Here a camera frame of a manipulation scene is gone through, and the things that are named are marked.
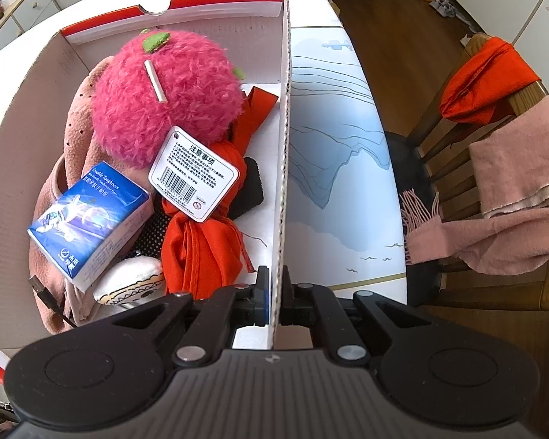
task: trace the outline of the white stick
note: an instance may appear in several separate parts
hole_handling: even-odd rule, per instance
[[[151,60],[145,61],[145,69],[149,75],[151,83],[153,84],[153,89],[157,95],[158,101],[167,102],[167,96],[164,95],[164,90],[161,87],[161,83],[158,81],[157,72],[155,71]]]

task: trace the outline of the green felt leaf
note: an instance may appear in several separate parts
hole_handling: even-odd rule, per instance
[[[232,72],[240,80],[244,80],[244,78],[246,77],[240,68],[234,68],[232,69]]]
[[[147,39],[142,42],[142,48],[145,52],[152,54],[165,44],[171,37],[169,33],[155,33],[151,34]]]

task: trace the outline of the tissue pack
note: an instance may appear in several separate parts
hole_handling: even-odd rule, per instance
[[[152,214],[150,195],[101,162],[63,193],[28,233],[47,259],[85,292]]]

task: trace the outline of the orange cloth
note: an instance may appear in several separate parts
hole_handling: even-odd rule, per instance
[[[513,46],[490,38],[450,79],[441,97],[441,114],[476,125],[501,120],[513,114],[506,98],[537,80]]]
[[[240,231],[227,217],[232,200],[244,184],[246,163],[243,155],[250,138],[274,107],[278,97],[253,87],[241,115],[232,124],[232,142],[217,142],[209,148],[229,161],[240,172],[210,218],[197,223],[163,199],[165,213],[173,218],[168,224],[161,249],[161,261],[167,291],[187,290],[195,299],[205,299],[214,290],[234,283],[242,270],[241,257],[249,272],[252,262],[244,248]]]

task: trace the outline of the white table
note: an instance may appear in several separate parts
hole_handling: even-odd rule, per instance
[[[335,286],[342,296],[370,288],[405,303],[397,192],[358,58],[326,0],[289,1],[293,133],[285,262],[291,280]],[[163,11],[168,2],[83,0],[21,35],[0,51],[0,120],[45,39],[60,28],[137,4]]]

